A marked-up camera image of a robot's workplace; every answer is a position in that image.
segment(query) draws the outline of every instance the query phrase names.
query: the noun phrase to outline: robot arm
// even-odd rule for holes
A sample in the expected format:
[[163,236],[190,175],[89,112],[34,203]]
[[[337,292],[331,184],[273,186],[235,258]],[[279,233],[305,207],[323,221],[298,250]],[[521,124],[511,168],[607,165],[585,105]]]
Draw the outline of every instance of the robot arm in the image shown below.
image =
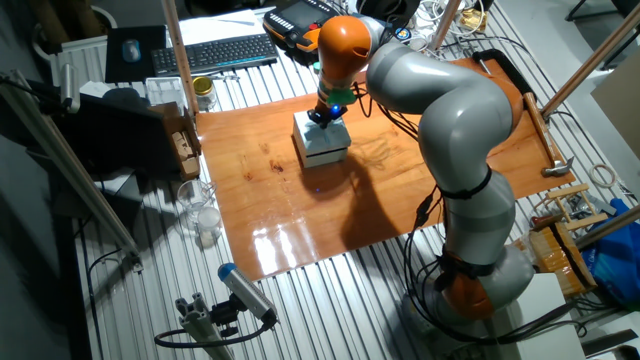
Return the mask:
[[533,277],[525,256],[504,246],[515,219],[514,195],[505,177],[486,164],[489,151],[517,126],[522,97],[512,84],[490,75],[399,43],[381,45],[382,30],[373,19],[346,16],[323,26],[321,86],[310,115],[326,121],[337,106],[336,117],[344,113],[345,103],[335,101],[340,97],[333,91],[350,89],[367,63],[367,90],[374,100],[389,110],[422,115],[418,142],[444,197],[447,228],[443,272],[424,298],[442,323],[490,318]]

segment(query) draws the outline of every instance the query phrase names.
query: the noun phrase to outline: glass jar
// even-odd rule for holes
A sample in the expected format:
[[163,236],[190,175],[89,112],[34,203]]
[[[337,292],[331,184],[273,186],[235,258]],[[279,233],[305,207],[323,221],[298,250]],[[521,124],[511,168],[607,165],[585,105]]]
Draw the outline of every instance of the glass jar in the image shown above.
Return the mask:
[[200,112],[213,111],[213,107],[218,102],[216,92],[213,89],[213,81],[206,76],[198,76],[193,79],[193,89],[196,93]]

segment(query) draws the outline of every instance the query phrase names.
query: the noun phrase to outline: gray robot arm segment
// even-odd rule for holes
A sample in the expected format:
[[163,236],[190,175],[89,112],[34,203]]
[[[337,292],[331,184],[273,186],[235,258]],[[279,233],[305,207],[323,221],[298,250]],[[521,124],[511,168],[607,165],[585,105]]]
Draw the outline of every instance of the gray robot arm segment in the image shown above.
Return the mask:
[[[420,150],[445,194],[444,251],[483,269],[477,279],[494,311],[509,304],[529,284],[533,269],[517,249],[504,247],[515,219],[515,199],[506,178],[486,165],[491,149],[512,130],[507,95],[472,70],[398,44],[386,44],[372,57],[367,89],[390,110],[422,114]],[[436,316],[459,322],[442,294],[424,296],[431,299]]]

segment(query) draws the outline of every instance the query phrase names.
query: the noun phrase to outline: orange handheld controller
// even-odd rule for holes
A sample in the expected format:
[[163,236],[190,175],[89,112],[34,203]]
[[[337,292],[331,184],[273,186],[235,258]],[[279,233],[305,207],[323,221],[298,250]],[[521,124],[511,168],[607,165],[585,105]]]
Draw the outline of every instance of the orange handheld controller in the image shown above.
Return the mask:
[[264,15],[264,28],[274,42],[304,52],[318,48],[320,28],[340,13],[319,0],[298,0]]

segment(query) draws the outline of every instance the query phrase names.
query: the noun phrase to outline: clear plastic cup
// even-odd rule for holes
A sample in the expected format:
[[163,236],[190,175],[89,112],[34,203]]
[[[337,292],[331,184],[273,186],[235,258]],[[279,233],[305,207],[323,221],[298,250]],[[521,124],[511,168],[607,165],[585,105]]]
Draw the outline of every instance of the clear plastic cup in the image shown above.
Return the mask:
[[215,182],[206,184],[200,180],[190,180],[178,189],[178,201],[184,207],[192,222],[198,221],[198,213],[203,206],[211,204],[216,193]]
[[205,206],[198,214],[198,230],[203,248],[212,247],[222,235],[222,216],[213,206]]

